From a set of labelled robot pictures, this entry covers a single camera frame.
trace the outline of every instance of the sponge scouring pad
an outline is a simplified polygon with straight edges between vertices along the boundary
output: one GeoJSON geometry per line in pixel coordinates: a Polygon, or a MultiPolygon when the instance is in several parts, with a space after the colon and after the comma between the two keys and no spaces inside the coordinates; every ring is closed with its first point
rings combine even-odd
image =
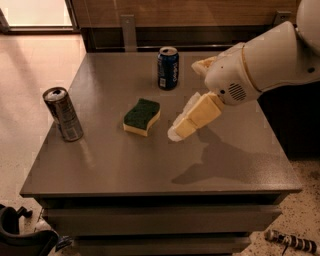
{"type": "Polygon", "coordinates": [[[142,136],[148,136],[149,128],[160,117],[160,104],[155,101],[139,99],[123,119],[123,129],[142,136]]]}

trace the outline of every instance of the speckled floor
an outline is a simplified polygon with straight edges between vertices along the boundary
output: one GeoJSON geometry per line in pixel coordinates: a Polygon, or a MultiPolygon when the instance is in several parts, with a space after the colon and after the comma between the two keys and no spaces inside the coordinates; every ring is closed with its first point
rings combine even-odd
{"type": "MultiPolygon", "coordinates": [[[[20,221],[21,233],[33,232],[40,213],[33,199],[19,191],[52,123],[42,93],[53,86],[69,88],[85,55],[79,35],[4,36],[0,34],[0,204],[32,209],[20,221]]],[[[269,227],[316,241],[320,246],[320,159],[291,161],[303,191],[288,196],[283,214],[269,227]]],[[[284,246],[251,235],[252,244],[237,256],[280,256],[284,246]]],[[[66,248],[51,255],[78,255],[66,248]]],[[[303,256],[289,248],[285,255],[303,256]]]]}

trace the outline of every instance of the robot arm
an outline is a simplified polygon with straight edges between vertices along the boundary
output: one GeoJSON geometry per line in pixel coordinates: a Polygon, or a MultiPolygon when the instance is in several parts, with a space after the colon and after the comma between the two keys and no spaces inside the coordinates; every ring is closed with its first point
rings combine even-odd
{"type": "Polygon", "coordinates": [[[225,104],[256,100],[265,91],[284,85],[319,81],[318,10],[319,0],[302,0],[297,13],[297,29],[290,22],[284,22],[216,57],[195,62],[192,68],[204,77],[210,92],[190,99],[169,129],[169,138],[179,141],[188,137],[217,118],[225,104]]]}

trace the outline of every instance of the silver can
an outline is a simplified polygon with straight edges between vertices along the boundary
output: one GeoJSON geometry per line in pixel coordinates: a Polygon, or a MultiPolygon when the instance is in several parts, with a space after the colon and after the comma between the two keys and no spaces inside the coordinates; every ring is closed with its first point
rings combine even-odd
{"type": "Polygon", "coordinates": [[[43,100],[65,141],[75,141],[83,136],[77,113],[65,88],[54,87],[45,91],[43,100]]]}

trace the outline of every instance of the can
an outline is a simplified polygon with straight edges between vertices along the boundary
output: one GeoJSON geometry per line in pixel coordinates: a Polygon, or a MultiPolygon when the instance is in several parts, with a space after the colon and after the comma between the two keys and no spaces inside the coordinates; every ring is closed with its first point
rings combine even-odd
{"type": "Polygon", "coordinates": [[[62,138],[65,141],[80,139],[83,130],[67,90],[63,87],[54,87],[45,91],[42,97],[62,138]]]}
{"type": "Polygon", "coordinates": [[[174,47],[162,47],[158,54],[158,86],[172,90],[178,84],[179,54],[174,47]]]}

